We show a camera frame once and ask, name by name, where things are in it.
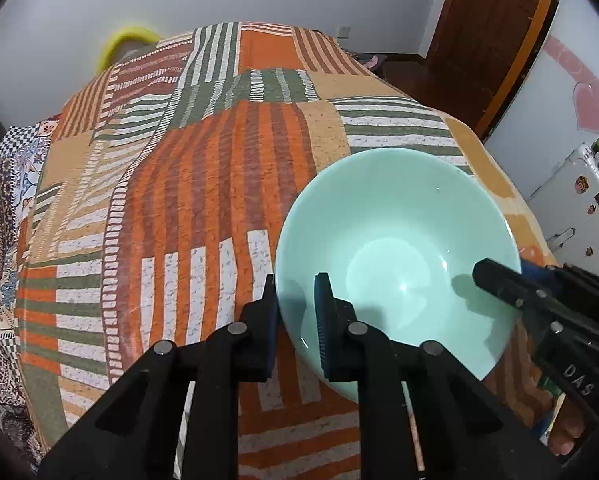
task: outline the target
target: white wall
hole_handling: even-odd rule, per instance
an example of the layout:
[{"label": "white wall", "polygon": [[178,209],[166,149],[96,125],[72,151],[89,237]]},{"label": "white wall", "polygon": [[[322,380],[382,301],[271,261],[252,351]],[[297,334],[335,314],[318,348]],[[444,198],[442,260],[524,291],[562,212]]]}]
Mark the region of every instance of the white wall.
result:
[{"label": "white wall", "polygon": [[94,75],[113,32],[127,25],[171,36],[201,25],[261,20],[335,34],[346,47],[414,53],[433,0],[7,0],[0,9],[0,119],[28,124],[58,112]]},{"label": "white wall", "polygon": [[433,35],[435,34],[439,15],[441,14],[441,7],[443,6],[444,0],[433,0],[428,19],[426,20],[426,26],[423,29],[422,42],[420,43],[418,50],[418,54],[422,57],[426,57],[428,49],[431,47],[431,41],[433,41]]},{"label": "white wall", "polygon": [[[588,0],[560,0],[550,33],[599,79],[599,16]],[[599,134],[577,129],[575,80],[546,52],[535,60],[486,149],[528,198],[582,142]]]}]

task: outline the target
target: cartoon sticker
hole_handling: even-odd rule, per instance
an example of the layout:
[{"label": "cartoon sticker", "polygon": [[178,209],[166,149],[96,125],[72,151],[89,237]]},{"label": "cartoon sticker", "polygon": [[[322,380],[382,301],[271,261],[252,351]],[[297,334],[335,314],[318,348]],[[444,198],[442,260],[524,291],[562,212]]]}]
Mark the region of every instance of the cartoon sticker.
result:
[{"label": "cartoon sticker", "polygon": [[588,179],[583,175],[578,176],[577,180],[575,181],[575,191],[577,192],[577,194],[581,195],[587,189],[588,189]]}]

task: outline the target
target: screw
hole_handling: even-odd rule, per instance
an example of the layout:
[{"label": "screw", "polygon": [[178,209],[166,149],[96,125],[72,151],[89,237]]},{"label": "screw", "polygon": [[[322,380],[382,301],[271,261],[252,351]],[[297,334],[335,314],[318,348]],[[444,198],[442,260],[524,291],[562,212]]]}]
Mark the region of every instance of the screw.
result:
[{"label": "screw", "polygon": [[361,321],[353,321],[350,325],[348,325],[348,332],[353,335],[364,335],[368,331],[369,327]]},{"label": "screw", "polygon": [[157,355],[166,355],[170,350],[172,350],[172,343],[168,339],[157,341],[153,346],[153,351]]},{"label": "screw", "polygon": [[242,321],[234,321],[228,325],[228,332],[233,335],[243,334],[248,330],[248,325]]},{"label": "screw", "polygon": [[444,351],[444,347],[437,341],[424,341],[422,348],[428,355],[439,355]]}]

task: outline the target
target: yellow tube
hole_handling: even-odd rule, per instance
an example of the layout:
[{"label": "yellow tube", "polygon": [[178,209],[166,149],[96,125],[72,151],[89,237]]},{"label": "yellow tube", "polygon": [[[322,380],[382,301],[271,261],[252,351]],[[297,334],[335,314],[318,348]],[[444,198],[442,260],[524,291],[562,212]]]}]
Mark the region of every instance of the yellow tube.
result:
[{"label": "yellow tube", "polygon": [[151,44],[161,40],[162,37],[144,27],[124,27],[113,34],[102,49],[99,61],[97,62],[97,75],[112,65],[113,56],[119,45],[125,41],[140,41]]}]

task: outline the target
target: striped fabric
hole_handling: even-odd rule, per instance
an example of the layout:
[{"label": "striped fabric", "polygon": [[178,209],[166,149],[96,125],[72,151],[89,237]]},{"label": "striped fabric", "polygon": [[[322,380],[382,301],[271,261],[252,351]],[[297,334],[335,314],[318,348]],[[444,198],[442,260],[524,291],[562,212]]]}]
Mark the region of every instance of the striped fabric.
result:
[{"label": "striped fabric", "polygon": [[[156,341],[195,343],[238,319],[298,194],[342,156],[402,146],[474,171],[518,245],[544,249],[470,129],[311,30],[221,23],[161,41],[74,96],[62,120],[18,253],[20,361],[47,447]],[[533,372],[522,331],[505,360],[489,384],[531,423],[541,394],[509,373]],[[241,478],[359,478],[357,406],[284,329],[272,378],[240,386],[239,413]]]}]

